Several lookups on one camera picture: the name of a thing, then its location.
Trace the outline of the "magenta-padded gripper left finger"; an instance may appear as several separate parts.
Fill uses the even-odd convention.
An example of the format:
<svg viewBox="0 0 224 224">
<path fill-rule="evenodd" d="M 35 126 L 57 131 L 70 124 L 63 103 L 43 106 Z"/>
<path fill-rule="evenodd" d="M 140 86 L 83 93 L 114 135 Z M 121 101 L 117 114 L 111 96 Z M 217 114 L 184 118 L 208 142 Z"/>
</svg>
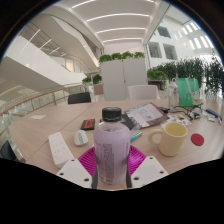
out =
<svg viewBox="0 0 224 224">
<path fill-rule="evenodd" d="M 69 160 L 57 173 L 57 176 L 84 188 L 96 189 L 98 172 L 94 148 L 90 148 L 78 159 Z"/>
</svg>

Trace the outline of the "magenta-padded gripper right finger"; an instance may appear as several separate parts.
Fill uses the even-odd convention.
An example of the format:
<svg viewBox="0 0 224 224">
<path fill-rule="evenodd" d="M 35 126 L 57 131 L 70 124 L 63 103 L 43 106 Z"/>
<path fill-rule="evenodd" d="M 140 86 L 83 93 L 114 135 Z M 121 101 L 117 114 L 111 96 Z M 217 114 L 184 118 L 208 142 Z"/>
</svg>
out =
<svg viewBox="0 0 224 224">
<path fill-rule="evenodd" d="M 140 188 L 167 175 L 168 172 L 154 156 L 145 156 L 134 146 L 130 147 L 126 174 L 128 188 Z"/>
</svg>

